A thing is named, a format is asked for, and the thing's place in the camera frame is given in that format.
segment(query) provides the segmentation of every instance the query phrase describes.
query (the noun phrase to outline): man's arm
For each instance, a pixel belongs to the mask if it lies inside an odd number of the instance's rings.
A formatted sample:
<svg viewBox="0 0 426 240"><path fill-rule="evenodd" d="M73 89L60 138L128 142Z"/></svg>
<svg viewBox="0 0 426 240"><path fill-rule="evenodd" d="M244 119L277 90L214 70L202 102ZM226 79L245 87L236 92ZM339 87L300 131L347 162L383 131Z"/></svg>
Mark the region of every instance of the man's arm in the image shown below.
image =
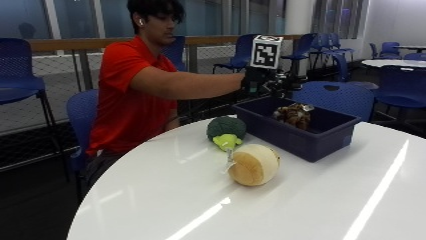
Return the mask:
<svg viewBox="0 0 426 240"><path fill-rule="evenodd" d="M174 118L174 120L172 122L169 122L164 127L165 131L169 131L169 130L180 127L180 122L178 122L178 117L177 117L177 109L170 110L169 119L173 119L173 118Z"/></svg>
<svg viewBox="0 0 426 240"><path fill-rule="evenodd" d="M238 90L242 78L242 73L166 72L149 66L134 75L130 87L166 99L200 99L217 97Z"/></svg>

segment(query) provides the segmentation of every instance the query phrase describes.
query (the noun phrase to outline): black hair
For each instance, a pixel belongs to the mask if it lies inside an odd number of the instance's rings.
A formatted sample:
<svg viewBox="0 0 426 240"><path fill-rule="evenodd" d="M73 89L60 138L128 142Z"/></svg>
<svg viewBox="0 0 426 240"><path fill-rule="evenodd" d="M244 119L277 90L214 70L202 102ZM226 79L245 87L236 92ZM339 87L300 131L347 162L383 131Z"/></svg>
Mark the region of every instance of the black hair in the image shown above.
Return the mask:
<svg viewBox="0 0 426 240"><path fill-rule="evenodd" d="M134 34L138 32L138 26L133 21L133 14L137 13L145 21L148 16L158 16L160 14L173 15L173 20L181 23L185 18L185 10L178 0L128 0L128 10Z"/></svg>

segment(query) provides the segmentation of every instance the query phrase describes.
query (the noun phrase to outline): item in bin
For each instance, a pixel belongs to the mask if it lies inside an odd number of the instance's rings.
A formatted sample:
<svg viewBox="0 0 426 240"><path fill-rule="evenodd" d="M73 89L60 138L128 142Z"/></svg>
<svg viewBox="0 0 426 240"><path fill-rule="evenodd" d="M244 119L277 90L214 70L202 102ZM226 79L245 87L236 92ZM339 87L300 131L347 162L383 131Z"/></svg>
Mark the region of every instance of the item in bin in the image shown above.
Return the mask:
<svg viewBox="0 0 426 240"><path fill-rule="evenodd" d="M241 146L232 155L233 165L228 173L245 186L258 186L270 181L280 167L280 155L260 144Z"/></svg>
<svg viewBox="0 0 426 240"><path fill-rule="evenodd" d="M274 119L280 122L286 122L294 127L306 130L310 123L312 105L294 103L288 107L278 107L273 113Z"/></svg>

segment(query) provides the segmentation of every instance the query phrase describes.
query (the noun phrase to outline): white wall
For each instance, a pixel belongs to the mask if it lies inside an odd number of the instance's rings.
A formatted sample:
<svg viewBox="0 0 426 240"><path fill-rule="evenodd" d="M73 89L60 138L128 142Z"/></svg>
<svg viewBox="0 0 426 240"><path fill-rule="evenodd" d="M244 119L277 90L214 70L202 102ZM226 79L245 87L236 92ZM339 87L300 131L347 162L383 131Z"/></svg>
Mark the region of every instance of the white wall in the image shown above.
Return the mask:
<svg viewBox="0 0 426 240"><path fill-rule="evenodd" d="M363 37L362 57L371 57L369 43L381 46L385 41L401 45L426 45L426 1L370 0ZM413 52L401 50L402 54Z"/></svg>

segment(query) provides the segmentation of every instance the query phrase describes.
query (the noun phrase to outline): man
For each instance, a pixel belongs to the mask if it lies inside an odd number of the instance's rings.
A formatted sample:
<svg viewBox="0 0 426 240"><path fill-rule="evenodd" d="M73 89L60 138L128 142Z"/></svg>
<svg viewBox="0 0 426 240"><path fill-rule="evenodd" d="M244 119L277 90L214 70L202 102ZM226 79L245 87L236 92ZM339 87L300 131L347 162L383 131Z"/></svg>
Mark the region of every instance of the man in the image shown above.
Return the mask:
<svg viewBox="0 0 426 240"><path fill-rule="evenodd" d="M185 11L177 0L128 0L134 29L129 42L111 44L99 82L97 118L91 132L88 181L144 141L178 127L177 99L210 98L241 88L244 74L177 72L161 54Z"/></svg>

